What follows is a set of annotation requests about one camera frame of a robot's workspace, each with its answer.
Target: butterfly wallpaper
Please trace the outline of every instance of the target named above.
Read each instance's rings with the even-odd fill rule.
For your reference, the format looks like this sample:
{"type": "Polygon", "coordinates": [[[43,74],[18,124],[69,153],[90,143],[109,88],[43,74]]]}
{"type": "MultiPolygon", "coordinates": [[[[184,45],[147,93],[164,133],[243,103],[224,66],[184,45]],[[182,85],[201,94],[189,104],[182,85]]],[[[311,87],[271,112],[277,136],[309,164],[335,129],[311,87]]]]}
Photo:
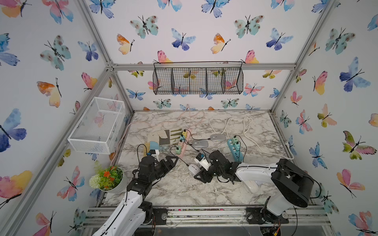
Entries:
{"type": "MultiPolygon", "coordinates": [[[[314,1],[311,14],[322,13],[326,3],[314,1]]],[[[280,90],[283,96],[275,110],[276,122],[296,153],[295,163],[321,183],[321,188],[314,184],[312,197],[319,196],[315,202],[324,206],[339,236],[378,233],[376,189],[371,189],[378,165],[377,7],[371,0],[341,1],[310,43],[288,88],[280,90]]]]}

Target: wall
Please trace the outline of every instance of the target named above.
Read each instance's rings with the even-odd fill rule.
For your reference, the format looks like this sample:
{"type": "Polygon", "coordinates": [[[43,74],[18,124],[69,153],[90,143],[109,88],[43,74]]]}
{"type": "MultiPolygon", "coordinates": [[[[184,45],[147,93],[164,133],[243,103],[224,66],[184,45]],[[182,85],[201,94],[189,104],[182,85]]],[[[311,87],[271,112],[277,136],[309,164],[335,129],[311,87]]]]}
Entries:
{"type": "Polygon", "coordinates": [[[281,122],[280,128],[287,140],[291,136],[293,137],[293,148],[297,153],[296,163],[298,166],[307,170],[313,178],[324,186],[325,191],[321,193],[321,198],[317,199],[316,202],[324,204],[332,226],[342,236],[367,236],[372,234],[364,234],[358,230],[378,230],[376,224],[372,223],[376,222],[378,217],[378,205],[376,204],[376,179],[378,175],[375,168],[378,164],[377,154],[375,153],[378,148],[376,122],[376,113],[378,113],[376,91],[378,85],[375,73],[378,59],[378,30],[374,28],[376,27],[377,10],[378,2],[373,0],[342,1],[341,5],[333,10],[332,15],[316,39],[317,46],[320,49],[308,56],[300,65],[300,67],[307,69],[306,74],[298,83],[295,82],[296,78],[293,78],[284,94],[285,98],[276,110],[277,122],[280,122],[282,110],[291,120],[291,124],[287,128],[281,122]],[[354,33],[355,37],[352,41],[346,42],[346,49],[338,55],[335,50],[326,51],[330,30],[335,28],[340,32],[341,27],[346,28],[344,34],[354,33]],[[350,66],[355,57],[358,57],[358,64],[355,63],[350,66]],[[352,70],[352,76],[359,70],[364,73],[352,79],[355,85],[351,84],[353,88],[350,87],[352,90],[348,92],[345,87],[346,82],[340,80],[340,75],[349,78],[349,76],[343,74],[343,72],[349,70],[352,70]],[[323,71],[326,71],[328,76],[324,83],[324,93],[321,95],[321,79],[316,84],[318,90],[313,91],[314,81],[312,77],[318,79],[323,71]],[[290,100],[294,91],[297,92],[297,95],[303,96],[297,102],[298,106],[290,100]],[[334,123],[329,120],[329,123],[334,125],[328,123],[327,127],[321,125],[321,115],[321,119],[318,118],[325,104],[327,104],[328,112],[331,114],[329,118],[335,121],[334,123]],[[306,119],[307,117],[310,118],[307,123],[312,127],[312,131],[304,131],[304,134],[301,134],[296,119],[303,110],[305,110],[306,119]],[[343,143],[346,143],[344,131],[350,132],[356,143],[360,138],[361,142],[366,142],[362,146],[359,145],[360,148],[354,149],[359,152],[356,153],[356,156],[361,156],[361,159],[350,159],[349,151],[343,152],[345,145],[343,143]],[[320,152],[316,153],[313,150],[316,155],[312,155],[310,153],[311,148],[315,149],[317,143],[319,143],[320,152]],[[364,145],[371,148],[362,151],[361,149],[365,148],[364,145]],[[318,158],[313,158],[313,156],[322,156],[320,159],[327,168],[321,164],[315,167],[313,161],[317,164],[318,158]],[[351,173],[350,182],[348,182],[347,170],[351,173]],[[338,176],[351,192],[341,184],[338,176]]]}

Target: butterfly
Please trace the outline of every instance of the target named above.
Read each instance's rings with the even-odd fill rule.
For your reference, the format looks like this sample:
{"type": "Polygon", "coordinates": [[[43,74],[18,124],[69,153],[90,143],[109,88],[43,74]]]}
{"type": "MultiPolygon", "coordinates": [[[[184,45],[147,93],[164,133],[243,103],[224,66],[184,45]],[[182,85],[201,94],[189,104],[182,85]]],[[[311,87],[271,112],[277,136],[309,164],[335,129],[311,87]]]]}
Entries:
{"type": "Polygon", "coordinates": [[[36,221],[38,225],[45,225],[42,229],[38,232],[33,234],[33,236],[49,236],[50,233],[53,231],[51,230],[51,225],[53,223],[53,217],[55,216],[56,212],[51,214],[50,220],[48,220],[41,212],[36,215],[36,221]]]}
{"type": "Polygon", "coordinates": [[[46,6],[51,6],[50,15],[56,23],[62,24],[63,16],[72,22],[73,13],[67,8],[68,0],[42,0],[42,3],[46,6]]]}
{"type": "Polygon", "coordinates": [[[0,152],[10,148],[9,140],[14,138],[17,141],[23,140],[26,137],[26,129],[15,129],[21,124],[21,112],[15,108],[5,120],[3,125],[0,125],[0,152]]]}
{"type": "Polygon", "coordinates": [[[335,49],[336,54],[340,54],[344,51],[344,49],[347,48],[347,42],[352,41],[356,34],[355,33],[346,33],[341,35],[345,31],[340,29],[340,35],[336,38],[338,35],[338,31],[336,29],[331,29],[330,31],[330,38],[327,40],[327,43],[325,44],[325,50],[328,51],[331,48],[335,49]]]}
{"type": "Polygon", "coordinates": [[[205,3],[201,6],[202,12],[206,13],[211,9],[210,14],[213,11],[215,18],[218,18],[222,16],[222,11],[220,10],[220,8],[226,5],[229,0],[206,0],[206,2],[208,3],[205,3]]]}
{"type": "Polygon", "coordinates": [[[87,61],[89,61],[89,62],[92,61],[92,57],[95,60],[98,59],[98,54],[95,52],[97,50],[96,43],[93,43],[92,45],[89,45],[89,42],[87,42],[87,44],[85,44],[83,42],[78,41],[77,43],[79,44],[79,46],[81,47],[83,52],[87,53],[87,55],[85,56],[85,59],[87,61]]]}
{"type": "Polygon", "coordinates": [[[222,106],[224,109],[228,108],[228,106],[230,107],[236,107],[237,106],[237,101],[239,101],[239,99],[229,99],[228,101],[220,101],[222,103],[222,106]]]}
{"type": "Polygon", "coordinates": [[[289,149],[290,149],[290,152],[294,155],[294,156],[296,156],[297,155],[297,152],[295,151],[295,149],[294,149],[294,143],[293,143],[293,136],[292,135],[290,135],[290,137],[289,137],[289,149]]]}
{"type": "Polygon", "coordinates": [[[159,108],[159,109],[162,109],[164,106],[166,107],[170,107],[171,106],[171,103],[170,103],[170,99],[166,99],[166,100],[159,100],[159,101],[154,101],[153,103],[155,103],[155,105],[159,108]]]}
{"type": "Polygon", "coordinates": [[[153,15],[144,21],[144,18],[142,16],[142,19],[138,16],[138,18],[143,22],[143,24],[139,20],[131,20],[130,24],[135,28],[136,33],[144,39],[146,37],[146,32],[150,32],[153,35],[158,34],[159,27],[155,25],[154,23],[158,22],[158,18],[153,15]]]}
{"type": "Polygon", "coordinates": [[[64,164],[64,157],[69,157],[71,155],[71,149],[67,149],[64,154],[62,155],[62,158],[58,162],[57,167],[61,167],[64,164]]]}
{"type": "Polygon", "coordinates": [[[168,57],[165,55],[165,53],[162,50],[158,51],[158,60],[159,60],[159,63],[173,62],[168,59],[168,57]]]}
{"type": "Polygon", "coordinates": [[[183,110],[183,111],[186,111],[186,109],[187,109],[187,107],[184,106],[184,105],[182,105],[182,104],[180,104],[180,108],[181,108],[181,110],[183,110]]]}
{"type": "Polygon", "coordinates": [[[365,73],[361,72],[361,70],[358,70],[358,57],[353,58],[352,63],[350,66],[348,66],[349,72],[341,72],[340,73],[340,80],[341,81],[346,81],[344,84],[344,91],[350,92],[353,89],[353,84],[357,88],[366,88],[370,86],[370,82],[367,80],[364,80],[363,78],[359,77],[359,74],[365,73]]]}
{"type": "Polygon", "coordinates": [[[310,47],[310,50],[312,50],[312,52],[309,54],[309,56],[316,50],[318,50],[320,47],[316,47],[316,42],[313,42],[311,44],[311,47],[310,47]]]}
{"type": "Polygon", "coordinates": [[[302,99],[302,95],[297,97],[297,91],[293,92],[293,95],[290,96],[291,103],[294,103],[298,107],[298,102],[302,99]]]}
{"type": "Polygon", "coordinates": [[[327,4],[328,0],[320,0],[321,3],[315,4],[312,7],[311,12],[319,12],[319,14],[322,12],[322,10],[325,8],[325,5],[327,4]]]}
{"type": "Polygon", "coordinates": [[[321,187],[321,194],[319,195],[320,193],[320,189],[318,188],[316,191],[315,191],[315,194],[316,195],[319,195],[318,198],[322,199],[322,203],[324,205],[324,210],[329,213],[329,214],[332,214],[333,212],[339,214],[339,209],[337,208],[337,206],[332,202],[331,199],[329,199],[329,195],[328,195],[328,192],[327,192],[327,195],[325,195],[325,189],[323,187],[323,184],[320,183],[320,187],[321,187]]]}
{"type": "Polygon", "coordinates": [[[320,145],[319,145],[319,142],[317,142],[315,146],[315,150],[313,148],[310,148],[310,154],[313,156],[312,164],[314,165],[314,167],[317,167],[318,164],[320,164],[322,167],[328,169],[327,166],[325,165],[325,162],[322,160],[323,155],[319,155],[319,153],[320,153],[320,145]]]}
{"type": "Polygon", "coordinates": [[[272,4],[270,5],[273,9],[276,8],[278,5],[282,5],[283,3],[283,9],[285,11],[290,10],[292,7],[294,7],[294,0],[272,0],[272,4]]]}
{"type": "Polygon", "coordinates": [[[324,83],[325,83],[325,80],[327,79],[327,76],[328,76],[328,72],[326,71],[323,71],[318,79],[315,80],[315,76],[313,77],[313,80],[314,80],[314,89],[313,91],[317,91],[317,93],[319,95],[323,95],[324,94],[324,83]]]}
{"type": "Polygon", "coordinates": [[[247,56],[245,57],[245,61],[241,60],[244,63],[259,63],[259,61],[255,57],[255,51],[249,50],[247,52],[247,56]]]}
{"type": "Polygon", "coordinates": [[[32,177],[32,172],[25,170],[19,175],[0,177],[0,197],[6,200],[0,203],[0,209],[9,203],[10,200],[21,196],[25,188],[28,186],[32,177]]]}
{"type": "Polygon", "coordinates": [[[59,107],[62,94],[59,90],[58,78],[55,78],[55,83],[56,86],[50,83],[37,81],[37,87],[42,94],[46,95],[46,97],[50,96],[50,106],[59,107]]]}
{"type": "Polygon", "coordinates": [[[260,107],[250,106],[250,105],[248,105],[248,104],[245,104],[245,109],[247,109],[247,110],[260,110],[261,108],[260,108],[260,107]]]}
{"type": "Polygon", "coordinates": [[[249,20],[250,17],[251,15],[249,15],[248,18],[247,16],[245,16],[245,18],[247,19],[247,23],[245,23],[244,20],[234,21],[234,25],[237,27],[236,34],[238,35],[238,38],[241,39],[244,36],[245,32],[249,31],[250,34],[256,35],[256,33],[259,31],[260,25],[258,23],[264,19],[264,16],[263,15],[256,16],[251,21],[249,20]]]}
{"type": "Polygon", "coordinates": [[[145,93],[138,93],[138,91],[134,92],[130,89],[126,89],[130,94],[129,94],[129,98],[138,98],[138,100],[143,100],[142,96],[145,94],[145,93]]]}
{"type": "MultiPolygon", "coordinates": [[[[80,102],[79,102],[79,101],[76,101],[76,102],[75,102],[75,110],[78,111],[79,108],[80,108],[80,102]]],[[[72,109],[73,113],[72,113],[72,112],[70,112],[70,113],[76,115],[76,111],[75,111],[75,110],[72,109]]]]}
{"type": "Polygon", "coordinates": [[[191,36],[191,37],[185,37],[184,36],[186,35],[186,33],[184,34],[180,34],[179,32],[177,32],[177,30],[175,30],[174,28],[171,29],[172,31],[172,37],[176,39],[176,41],[172,42],[172,45],[175,47],[175,48],[178,48],[181,46],[181,48],[184,50],[184,51],[187,51],[189,50],[189,46],[188,46],[188,43],[193,43],[194,40],[195,40],[195,36],[191,36]]]}
{"type": "Polygon", "coordinates": [[[22,17],[22,10],[24,9],[25,5],[31,5],[27,4],[28,0],[25,0],[25,2],[21,3],[20,0],[5,0],[2,1],[0,4],[3,5],[2,12],[8,16],[8,17],[18,17],[18,15],[21,14],[22,17]]]}
{"type": "Polygon", "coordinates": [[[268,48],[271,48],[272,46],[274,46],[274,49],[276,51],[280,50],[282,48],[282,43],[287,43],[289,42],[290,40],[292,40],[294,38],[294,36],[289,36],[289,37],[283,37],[285,33],[281,33],[281,35],[278,33],[278,31],[276,30],[276,28],[273,28],[272,29],[272,34],[270,35],[270,37],[272,38],[271,41],[267,42],[266,43],[266,46],[268,48]]]}
{"type": "Polygon", "coordinates": [[[86,218],[87,214],[84,212],[84,211],[81,211],[80,212],[80,208],[78,207],[75,211],[75,214],[73,216],[73,225],[74,226],[70,226],[71,230],[74,230],[71,232],[70,236],[80,236],[81,235],[81,227],[83,227],[81,224],[84,223],[85,221],[85,218],[86,218]]]}
{"type": "Polygon", "coordinates": [[[67,46],[63,45],[63,38],[60,35],[57,35],[54,39],[53,46],[51,46],[50,42],[47,41],[49,45],[44,44],[45,46],[48,46],[51,50],[44,50],[39,55],[40,58],[44,61],[51,62],[51,66],[55,67],[59,70],[64,70],[63,62],[64,59],[70,59],[71,53],[68,50],[67,46]]]}
{"type": "Polygon", "coordinates": [[[143,74],[144,74],[144,71],[129,71],[129,72],[131,72],[131,74],[133,76],[137,77],[137,78],[138,78],[138,76],[143,76],[143,74]]]}
{"type": "Polygon", "coordinates": [[[351,176],[352,174],[350,173],[350,170],[347,169],[343,169],[342,173],[337,172],[337,179],[340,181],[341,185],[343,185],[350,192],[350,195],[353,198],[353,196],[356,197],[356,195],[352,193],[351,189],[365,190],[365,186],[357,182],[350,183],[351,176]]]}
{"type": "Polygon", "coordinates": [[[283,126],[287,128],[289,124],[291,124],[291,120],[287,117],[287,114],[282,110],[281,116],[280,116],[280,122],[283,123],[283,126]]]}
{"type": "Polygon", "coordinates": [[[270,79],[274,79],[278,73],[280,73],[282,70],[266,70],[265,74],[262,76],[263,78],[269,77],[270,79]]]}
{"type": "Polygon", "coordinates": [[[301,76],[303,76],[304,74],[306,74],[307,70],[306,69],[300,69],[298,74],[297,74],[297,79],[295,79],[295,82],[298,83],[302,78],[301,76]]]}
{"type": "Polygon", "coordinates": [[[246,84],[245,85],[245,88],[246,89],[244,92],[243,92],[243,95],[244,96],[247,96],[248,94],[251,94],[252,97],[255,97],[258,95],[257,91],[261,91],[264,86],[259,86],[259,87],[256,87],[257,84],[254,84],[253,87],[250,85],[250,84],[246,84]]]}
{"type": "Polygon", "coordinates": [[[214,37],[214,44],[216,44],[216,45],[211,48],[211,51],[213,52],[213,54],[217,54],[218,52],[223,51],[223,48],[225,48],[225,46],[227,45],[227,43],[229,41],[231,41],[231,39],[229,39],[225,43],[225,40],[222,38],[222,36],[220,36],[220,34],[217,33],[214,37]]]}
{"type": "Polygon", "coordinates": [[[89,5],[89,8],[92,10],[93,13],[98,13],[99,10],[100,14],[104,12],[105,16],[110,18],[114,17],[113,12],[109,9],[113,6],[116,0],[91,0],[93,4],[89,5]]]}
{"type": "Polygon", "coordinates": [[[378,114],[373,113],[370,117],[369,124],[378,127],[378,114]]]}
{"type": "Polygon", "coordinates": [[[277,97],[278,95],[280,94],[280,91],[278,91],[278,89],[276,88],[273,88],[273,94],[269,95],[269,97],[277,97]]]}
{"type": "Polygon", "coordinates": [[[378,231],[372,231],[372,224],[373,224],[373,219],[372,219],[372,214],[367,211],[365,212],[360,212],[359,216],[356,216],[355,214],[350,215],[349,222],[359,228],[358,231],[361,231],[361,233],[358,234],[358,236],[373,236],[373,234],[377,234],[378,231]]]}
{"type": "Polygon", "coordinates": [[[117,41],[121,47],[119,47],[118,51],[120,51],[123,55],[126,55],[127,53],[131,52],[131,47],[133,46],[133,40],[131,43],[125,39],[122,35],[117,34],[117,41]]]}
{"type": "Polygon", "coordinates": [[[324,104],[324,107],[322,109],[322,113],[318,113],[318,119],[322,120],[321,124],[325,128],[327,127],[327,123],[329,125],[336,125],[337,122],[334,121],[332,118],[330,118],[331,113],[328,113],[328,106],[327,104],[324,104]]]}
{"type": "Polygon", "coordinates": [[[360,145],[361,143],[365,142],[360,142],[361,141],[361,136],[359,137],[359,140],[357,143],[354,142],[353,136],[351,135],[350,132],[344,131],[345,134],[345,141],[346,143],[343,142],[344,149],[343,152],[345,153],[350,153],[349,157],[352,160],[357,160],[360,159],[362,160],[361,154],[371,154],[374,155],[377,150],[371,146],[367,145],[360,145]]]}
{"type": "Polygon", "coordinates": [[[83,72],[81,74],[81,78],[84,80],[85,84],[88,86],[87,88],[84,88],[84,92],[87,90],[92,90],[95,87],[95,84],[97,83],[96,78],[90,77],[87,73],[83,72]]]}
{"type": "Polygon", "coordinates": [[[368,27],[368,31],[373,30],[378,27],[378,14],[373,16],[372,20],[367,25],[367,27],[368,27]]]}
{"type": "Polygon", "coordinates": [[[67,180],[64,180],[69,183],[69,185],[62,188],[56,196],[61,197],[62,199],[65,199],[68,195],[69,201],[75,201],[77,198],[77,188],[84,185],[84,177],[79,178],[80,170],[79,167],[76,166],[75,170],[72,174],[71,181],[66,177],[67,180]]]}
{"type": "Polygon", "coordinates": [[[181,3],[180,0],[158,0],[158,4],[159,4],[159,7],[164,9],[168,3],[168,6],[169,6],[169,2],[171,2],[171,5],[173,7],[173,10],[175,11],[178,11],[181,9],[181,7],[183,6],[183,4],[181,3]]]}
{"type": "Polygon", "coordinates": [[[295,121],[295,123],[297,125],[299,125],[299,132],[301,134],[304,134],[305,130],[307,132],[312,131],[311,126],[307,123],[307,121],[309,120],[309,118],[307,117],[307,119],[305,119],[305,117],[306,117],[306,112],[305,112],[305,110],[303,110],[301,112],[301,114],[300,114],[300,117],[297,117],[297,119],[295,121]]]}
{"type": "Polygon", "coordinates": [[[0,60],[11,66],[16,66],[20,61],[19,59],[17,59],[17,56],[5,52],[9,50],[9,48],[7,48],[10,39],[8,36],[9,34],[0,34],[0,60]]]}

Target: orange butterfly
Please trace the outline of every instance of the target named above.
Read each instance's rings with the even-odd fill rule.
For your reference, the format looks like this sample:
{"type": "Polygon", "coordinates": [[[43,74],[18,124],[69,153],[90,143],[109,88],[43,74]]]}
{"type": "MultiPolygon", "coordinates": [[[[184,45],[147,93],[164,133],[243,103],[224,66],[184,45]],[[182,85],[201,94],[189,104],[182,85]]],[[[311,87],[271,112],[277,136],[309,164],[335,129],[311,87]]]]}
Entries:
{"type": "Polygon", "coordinates": [[[55,78],[55,82],[56,82],[56,86],[50,83],[38,81],[37,87],[42,94],[45,94],[46,96],[50,96],[50,99],[49,99],[50,106],[59,107],[60,98],[62,97],[62,94],[60,93],[60,90],[59,90],[58,78],[55,78]]]}
{"type": "Polygon", "coordinates": [[[222,38],[222,36],[220,36],[220,34],[217,33],[214,37],[214,44],[216,45],[211,48],[211,51],[213,52],[213,54],[217,54],[218,52],[221,52],[229,41],[231,41],[231,39],[229,39],[225,43],[225,40],[222,38]]]}

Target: blue butterfly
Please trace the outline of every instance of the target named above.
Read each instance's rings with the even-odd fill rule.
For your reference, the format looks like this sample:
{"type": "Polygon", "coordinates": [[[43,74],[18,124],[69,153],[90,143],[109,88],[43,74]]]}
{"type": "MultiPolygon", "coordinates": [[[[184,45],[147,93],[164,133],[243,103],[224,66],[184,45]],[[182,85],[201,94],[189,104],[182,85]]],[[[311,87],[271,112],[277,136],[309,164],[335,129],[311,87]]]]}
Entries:
{"type": "Polygon", "coordinates": [[[98,59],[98,54],[95,52],[97,50],[95,43],[93,43],[91,46],[89,46],[89,42],[87,44],[82,43],[80,41],[77,43],[79,44],[83,52],[87,53],[87,56],[85,57],[87,61],[92,61],[92,56],[94,59],[98,59]]]}
{"type": "Polygon", "coordinates": [[[325,165],[324,161],[321,159],[323,155],[319,155],[320,153],[320,145],[319,142],[315,146],[315,150],[313,148],[310,148],[310,154],[313,155],[314,160],[312,161],[312,164],[314,167],[317,167],[318,164],[323,166],[324,168],[327,169],[327,166],[325,165]]]}
{"type": "Polygon", "coordinates": [[[277,97],[279,94],[280,94],[280,92],[278,91],[278,89],[276,89],[276,88],[273,88],[273,94],[271,94],[269,97],[277,97]]]}
{"type": "Polygon", "coordinates": [[[26,129],[15,129],[19,124],[21,124],[21,112],[15,108],[4,124],[0,125],[0,152],[11,147],[9,144],[10,139],[14,138],[20,141],[26,137],[26,129]]]}
{"type": "Polygon", "coordinates": [[[222,103],[222,106],[224,109],[228,108],[228,106],[230,107],[236,107],[237,106],[237,101],[239,101],[239,99],[229,99],[228,101],[220,101],[222,103]]]}
{"type": "Polygon", "coordinates": [[[229,0],[206,0],[206,2],[208,3],[205,3],[201,6],[202,12],[208,12],[211,9],[210,13],[214,11],[213,13],[215,18],[218,18],[222,16],[220,8],[226,5],[229,2],[229,0]]]}
{"type": "Polygon", "coordinates": [[[116,0],[90,0],[94,4],[90,5],[89,8],[92,10],[93,13],[98,13],[98,11],[101,9],[101,14],[104,12],[105,16],[107,16],[109,19],[113,18],[113,12],[111,12],[109,9],[113,6],[113,4],[116,2],[116,0]]]}
{"type": "Polygon", "coordinates": [[[361,72],[361,70],[358,70],[358,57],[353,58],[352,63],[350,66],[348,66],[349,72],[341,72],[340,73],[340,80],[341,81],[346,81],[347,83],[344,84],[344,90],[347,92],[352,91],[353,89],[353,84],[357,88],[366,88],[370,86],[370,82],[367,80],[364,80],[363,78],[357,76],[359,74],[365,73],[361,72]]]}
{"type": "Polygon", "coordinates": [[[248,104],[245,104],[245,109],[247,110],[260,110],[260,107],[255,107],[255,106],[249,106],[248,104]]]}
{"type": "Polygon", "coordinates": [[[166,99],[166,100],[159,100],[159,101],[154,101],[153,103],[155,103],[155,105],[159,108],[159,109],[162,109],[164,106],[166,107],[170,107],[171,106],[171,103],[170,103],[170,99],[166,99]]]}
{"type": "Polygon", "coordinates": [[[188,43],[193,43],[194,40],[195,40],[195,36],[185,37],[184,38],[184,36],[186,35],[186,33],[185,34],[183,33],[183,35],[181,35],[174,28],[172,28],[171,31],[172,31],[172,37],[176,39],[176,41],[174,41],[172,43],[172,45],[175,48],[178,48],[179,46],[181,46],[184,51],[189,50],[188,43]]]}
{"type": "Polygon", "coordinates": [[[126,89],[129,93],[129,98],[138,98],[139,100],[143,100],[142,96],[145,94],[145,93],[138,93],[138,91],[134,92],[130,89],[126,89]]]}
{"type": "Polygon", "coordinates": [[[207,93],[206,90],[203,88],[200,88],[200,90],[201,90],[200,97],[206,97],[208,100],[212,99],[212,96],[214,95],[214,93],[207,93]]]}
{"type": "Polygon", "coordinates": [[[313,7],[312,7],[312,12],[318,12],[319,11],[319,14],[322,12],[322,10],[324,9],[325,5],[327,4],[328,0],[320,0],[321,3],[318,3],[318,4],[315,4],[313,7]]]}
{"type": "Polygon", "coordinates": [[[5,52],[9,50],[9,48],[7,48],[10,39],[8,35],[9,34],[0,34],[0,60],[11,66],[16,66],[17,62],[20,60],[17,59],[15,55],[5,52]]]}
{"type": "Polygon", "coordinates": [[[294,155],[294,156],[296,156],[297,155],[297,152],[295,151],[295,149],[294,149],[294,143],[293,143],[293,136],[292,135],[290,135],[290,138],[289,138],[289,149],[290,149],[290,152],[294,155]]]}
{"type": "Polygon", "coordinates": [[[271,41],[267,42],[266,43],[266,46],[268,48],[271,48],[272,46],[274,46],[274,49],[276,51],[280,50],[282,48],[282,43],[287,43],[289,42],[290,40],[292,40],[294,38],[294,36],[289,36],[289,37],[283,37],[285,33],[281,33],[281,35],[278,33],[277,29],[276,28],[273,28],[272,29],[272,34],[270,35],[270,37],[272,38],[271,41]]]}
{"type": "Polygon", "coordinates": [[[44,50],[43,52],[41,52],[39,57],[44,61],[50,62],[52,67],[55,67],[56,69],[59,69],[61,71],[64,70],[64,66],[62,62],[64,61],[63,58],[70,59],[71,53],[68,50],[68,47],[63,45],[62,36],[57,35],[55,37],[53,46],[51,46],[49,41],[47,42],[49,45],[45,44],[45,46],[48,46],[49,48],[51,48],[52,51],[44,50]]]}
{"type": "Polygon", "coordinates": [[[183,111],[186,111],[186,106],[180,104],[180,108],[181,108],[183,111]]]}

